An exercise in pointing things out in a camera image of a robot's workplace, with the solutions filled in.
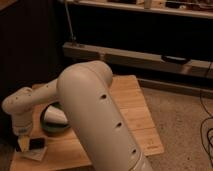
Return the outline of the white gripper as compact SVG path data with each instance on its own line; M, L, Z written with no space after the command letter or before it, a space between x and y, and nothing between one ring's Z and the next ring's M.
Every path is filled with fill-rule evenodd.
M33 129L33 121L30 118L14 117L12 119L12 128L15 136L15 150L17 152L28 151L30 146L30 138L28 136Z

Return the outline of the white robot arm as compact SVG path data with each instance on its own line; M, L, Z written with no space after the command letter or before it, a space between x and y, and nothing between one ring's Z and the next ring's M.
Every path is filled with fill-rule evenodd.
M2 109L21 137L32 131L34 106L57 102L96 171L153 171L110 95L112 77L102 61L74 64L37 89L23 87L9 95Z

